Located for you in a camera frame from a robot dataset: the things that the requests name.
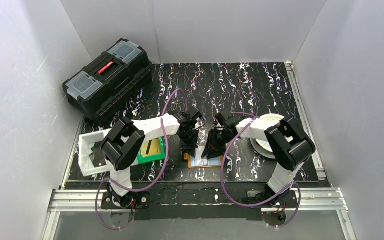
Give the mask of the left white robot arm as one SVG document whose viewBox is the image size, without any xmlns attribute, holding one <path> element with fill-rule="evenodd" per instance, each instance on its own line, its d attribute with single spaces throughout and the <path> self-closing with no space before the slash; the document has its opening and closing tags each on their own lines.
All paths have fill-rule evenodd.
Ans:
<svg viewBox="0 0 384 240">
<path fill-rule="evenodd" d="M 109 167 L 109 189 L 113 195 L 124 197 L 133 189 L 130 167 L 136 161 L 143 143 L 167 136 L 178 136 L 183 155 L 196 156 L 199 129 L 196 127 L 203 115 L 196 109 L 171 112 L 146 120 L 121 118 L 100 143 Z"/>
</svg>

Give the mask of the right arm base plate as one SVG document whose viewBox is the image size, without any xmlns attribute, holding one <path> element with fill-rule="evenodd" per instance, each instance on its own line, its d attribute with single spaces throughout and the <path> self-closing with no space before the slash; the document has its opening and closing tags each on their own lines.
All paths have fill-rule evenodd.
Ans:
<svg viewBox="0 0 384 240">
<path fill-rule="evenodd" d="M 242 199 L 243 204 L 257 204 L 263 201 L 266 201 L 271 197 L 270 194 L 265 193 L 264 191 L 259 190 L 250 190 L 246 193 L 246 197 Z M 298 197 L 294 190 L 287 190 L 284 193 L 281 193 L 279 196 L 271 200 L 270 202 L 259 206 L 260 208 L 295 208 L 298 206 Z"/>
</svg>

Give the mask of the orange leather card holder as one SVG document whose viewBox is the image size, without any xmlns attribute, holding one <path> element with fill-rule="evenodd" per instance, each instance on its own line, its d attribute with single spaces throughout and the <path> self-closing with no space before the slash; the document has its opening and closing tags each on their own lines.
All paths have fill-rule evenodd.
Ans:
<svg viewBox="0 0 384 240">
<path fill-rule="evenodd" d="M 183 159 L 187 161 L 187 165 L 189 169 L 194 168 L 213 168 L 220 167 L 221 161 L 223 159 L 222 156 L 213 157 L 213 158 L 202 158 L 203 148 L 198 148 L 195 151 L 195 157 L 192 157 L 190 154 L 185 153 L 183 155 Z"/>
</svg>

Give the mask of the dark credit card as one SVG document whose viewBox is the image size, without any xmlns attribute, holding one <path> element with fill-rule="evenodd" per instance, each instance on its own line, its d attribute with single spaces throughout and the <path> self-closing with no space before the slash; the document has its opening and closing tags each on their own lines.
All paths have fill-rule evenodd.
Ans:
<svg viewBox="0 0 384 240">
<path fill-rule="evenodd" d="M 147 142 L 144 154 L 147 156 L 155 155 L 158 153 L 158 147 L 159 147 L 158 141 L 156 141 L 155 139 L 150 140 Z"/>
</svg>

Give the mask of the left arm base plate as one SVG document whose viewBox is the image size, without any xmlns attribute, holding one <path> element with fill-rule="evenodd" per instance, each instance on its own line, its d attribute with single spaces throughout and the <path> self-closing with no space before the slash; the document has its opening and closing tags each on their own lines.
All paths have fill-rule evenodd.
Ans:
<svg viewBox="0 0 384 240">
<path fill-rule="evenodd" d="M 133 209 L 146 210 L 150 206 L 149 192 L 128 192 L 125 196 L 105 192 L 102 196 L 100 208 L 104 210 Z"/>
</svg>

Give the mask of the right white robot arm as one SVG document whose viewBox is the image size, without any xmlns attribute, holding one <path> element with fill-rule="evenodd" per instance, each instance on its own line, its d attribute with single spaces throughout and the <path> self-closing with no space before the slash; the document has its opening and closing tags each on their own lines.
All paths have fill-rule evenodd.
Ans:
<svg viewBox="0 0 384 240">
<path fill-rule="evenodd" d="M 304 163 L 316 152 L 313 140 L 293 117 L 264 120 L 260 117 L 234 114 L 229 110 L 215 116 L 219 128 L 209 131 L 203 158 L 217 158 L 237 138 L 262 140 L 269 144 L 277 161 L 265 192 L 272 195 L 290 188 Z"/>
</svg>

